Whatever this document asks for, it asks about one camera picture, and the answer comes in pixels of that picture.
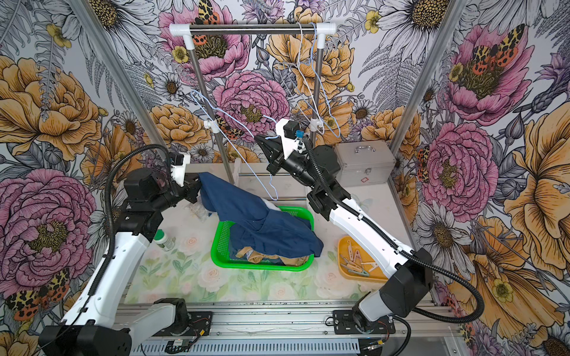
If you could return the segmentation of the dark navy t-shirt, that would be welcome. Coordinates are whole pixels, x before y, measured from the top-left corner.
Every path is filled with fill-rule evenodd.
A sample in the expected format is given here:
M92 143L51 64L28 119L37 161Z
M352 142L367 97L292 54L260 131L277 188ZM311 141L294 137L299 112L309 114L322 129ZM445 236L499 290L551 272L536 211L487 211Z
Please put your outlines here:
M321 256L324 244L309 220L269 206L268 201L211 173L200 173L199 178L205 209L215 212L221 222L234 223L230 242L235 249L250 247L263 255L290 259Z

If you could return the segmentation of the tan t-shirt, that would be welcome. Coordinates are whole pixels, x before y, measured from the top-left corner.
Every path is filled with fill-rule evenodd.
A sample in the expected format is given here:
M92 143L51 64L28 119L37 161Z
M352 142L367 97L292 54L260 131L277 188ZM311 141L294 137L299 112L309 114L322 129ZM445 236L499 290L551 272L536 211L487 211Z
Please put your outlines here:
M302 266L304 265L313 255L303 256L300 258L286 258L279 255L264 255L261 252L257 252L252 247L247 246L243 249L234 253L233 258L237 260L246 260L248 263L261 264L270 263L278 266Z

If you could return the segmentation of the teal clothespin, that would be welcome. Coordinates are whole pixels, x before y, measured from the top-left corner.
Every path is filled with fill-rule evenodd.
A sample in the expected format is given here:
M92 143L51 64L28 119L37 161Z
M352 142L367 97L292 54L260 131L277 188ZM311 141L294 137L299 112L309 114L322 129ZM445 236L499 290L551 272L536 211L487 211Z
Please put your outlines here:
M348 268L347 271L350 274L354 274L354 275L361 276L361 277L369 277L370 276L370 274L363 268L357 268L357 269Z

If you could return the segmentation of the white clothespin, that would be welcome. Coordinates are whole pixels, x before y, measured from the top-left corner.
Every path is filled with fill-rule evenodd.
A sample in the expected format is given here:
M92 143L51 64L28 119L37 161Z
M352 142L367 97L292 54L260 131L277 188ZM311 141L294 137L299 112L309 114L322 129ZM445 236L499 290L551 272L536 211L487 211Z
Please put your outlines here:
M379 267L376 262L363 262L362 266L363 266L363 269L367 270L368 272L371 272L374 269Z

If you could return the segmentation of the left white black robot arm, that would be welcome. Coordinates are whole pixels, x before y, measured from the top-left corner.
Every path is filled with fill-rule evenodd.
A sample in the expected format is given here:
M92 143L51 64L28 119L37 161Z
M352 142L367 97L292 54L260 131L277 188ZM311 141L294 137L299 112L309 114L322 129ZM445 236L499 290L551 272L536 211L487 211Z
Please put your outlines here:
M159 332L182 335L190 328L186 303L162 298L131 320L116 326L123 292L151 246L163 212L183 200L194 203L201 189L197 174L177 170L174 182L162 185L151 169L130 173L121 214L112 220L109 245L86 289L55 326L44 328L39 350L45 355L129 355Z

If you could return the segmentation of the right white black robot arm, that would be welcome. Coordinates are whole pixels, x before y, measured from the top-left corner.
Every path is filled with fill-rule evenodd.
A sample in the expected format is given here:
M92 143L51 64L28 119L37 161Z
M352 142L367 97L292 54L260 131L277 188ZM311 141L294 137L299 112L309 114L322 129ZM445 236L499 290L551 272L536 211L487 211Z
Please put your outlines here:
M307 136L288 139L259 134L255 142L268 159L267 170L288 172L307 194L314 212L355 240L381 269L387 282L353 307L356 327L365 332L382 317L407 317L433 286L432 259L424 249L413 250L374 222L336 176L341 170L333 147L313 148Z

